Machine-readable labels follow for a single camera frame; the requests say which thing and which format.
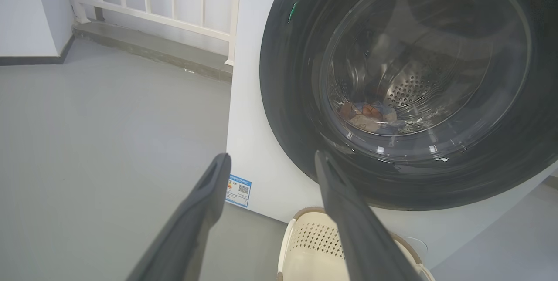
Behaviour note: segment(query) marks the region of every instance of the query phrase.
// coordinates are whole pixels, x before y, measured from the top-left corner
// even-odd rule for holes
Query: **railing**
[[[120,4],[109,3],[103,0],[71,0],[74,13],[80,23],[87,23],[89,20],[85,14],[83,5],[91,5],[93,7],[100,7],[102,9],[124,13],[133,17],[140,17],[142,19],[162,23],[172,27],[177,27],[187,31],[193,31],[201,35],[217,38],[229,43],[228,60],[226,64],[233,65],[235,59],[235,40],[237,33],[237,19],[238,19],[238,3],[239,0],[231,0],[231,29],[228,33],[204,27],[205,23],[205,0],[201,0],[201,25],[195,25],[177,19],[176,9],[177,0],[171,0],[171,16],[164,17],[162,15],[151,13],[150,0],[145,1],[145,11],[132,9],[126,5],[126,0],[120,0]]]

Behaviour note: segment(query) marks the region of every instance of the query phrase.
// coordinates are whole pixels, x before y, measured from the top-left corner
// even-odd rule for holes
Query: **laundry basket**
[[[392,234],[395,243],[425,281],[434,277],[405,240]],[[349,281],[337,225],[323,208],[309,207],[289,222],[277,267],[277,281]]]

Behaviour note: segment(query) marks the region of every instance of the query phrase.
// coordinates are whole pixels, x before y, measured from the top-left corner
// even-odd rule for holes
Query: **gray floor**
[[[64,65],[0,67],[0,280],[125,279],[225,151],[230,90],[82,40]],[[556,280],[557,207],[539,186],[434,276]],[[201,280],[275,280],[285,227],[225,204]]]

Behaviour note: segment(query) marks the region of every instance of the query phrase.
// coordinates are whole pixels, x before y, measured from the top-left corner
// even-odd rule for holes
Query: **label sticker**
[[[241,179],[231,174],[229,177],[229,186],[227,187],[225,201],[242,207],[248,207],[248,199],[250,197],[251,188],[252,183],[250,181]]]

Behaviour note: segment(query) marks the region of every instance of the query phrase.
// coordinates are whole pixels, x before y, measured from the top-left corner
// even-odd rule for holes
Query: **front-loading washing machine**
[[[249,210],[331,153],[434,267],[556,168],[558,0],[240,0],[227,152]]]

